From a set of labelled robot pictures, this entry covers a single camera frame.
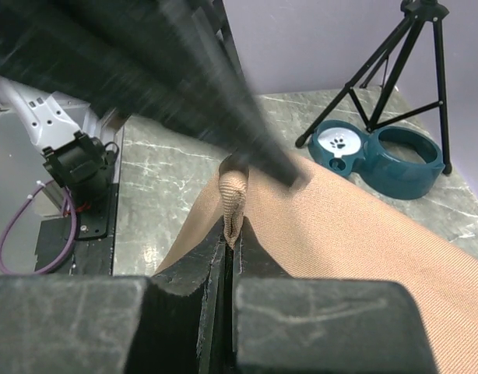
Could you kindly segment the tan black pet tent fabric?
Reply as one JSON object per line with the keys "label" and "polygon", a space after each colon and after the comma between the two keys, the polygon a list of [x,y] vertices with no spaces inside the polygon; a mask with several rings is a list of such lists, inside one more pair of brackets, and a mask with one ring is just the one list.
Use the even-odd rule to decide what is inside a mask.
{"label": "tan black pet tent fabric", "polygon": [[295,277],[396,281],[416,299],[442,373],[478,373],[478,260],[304,157],[308,184],[287,192],[232,157],[194,202],[161,263],[168,268],[217,222],[234,244],[250,224]]}

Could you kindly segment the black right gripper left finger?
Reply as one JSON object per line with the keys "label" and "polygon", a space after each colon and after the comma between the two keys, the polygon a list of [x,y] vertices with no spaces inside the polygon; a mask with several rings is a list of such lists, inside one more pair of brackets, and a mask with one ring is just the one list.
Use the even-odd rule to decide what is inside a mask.
{"label": "black right gripper left finger", "polygon": [[0,373],[221,373],[223,223],[154,277],[0,277]]}

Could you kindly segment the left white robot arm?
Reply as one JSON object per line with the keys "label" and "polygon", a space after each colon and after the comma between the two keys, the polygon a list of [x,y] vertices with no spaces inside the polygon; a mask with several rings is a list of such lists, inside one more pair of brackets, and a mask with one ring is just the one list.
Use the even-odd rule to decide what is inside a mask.
{"label": "left white robot arm", "polygon": [[0,95],[78,203],[107,187],[108,155],[54,99],[138,115],[220,148],[288,189],[305,174],[269,131],[233,59],[220,1],[0,1]]}

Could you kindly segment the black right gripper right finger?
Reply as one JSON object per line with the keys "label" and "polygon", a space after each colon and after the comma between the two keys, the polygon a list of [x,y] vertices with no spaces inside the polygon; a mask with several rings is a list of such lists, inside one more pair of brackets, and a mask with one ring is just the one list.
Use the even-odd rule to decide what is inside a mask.
{"label": "black right gripper right finger", "polygon": [[435,373],[412,295],[393,281],[296,278],[249,221],[234,248],[240,373]]}

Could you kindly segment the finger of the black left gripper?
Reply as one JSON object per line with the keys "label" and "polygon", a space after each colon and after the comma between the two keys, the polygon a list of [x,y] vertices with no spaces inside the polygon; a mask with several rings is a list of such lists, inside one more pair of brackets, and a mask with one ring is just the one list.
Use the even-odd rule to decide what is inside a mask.
{"label": "finger of the black left gripper", "polygon": [[287,187],[306,178],[186,1],[0,1],[0,76],[152,119]]}

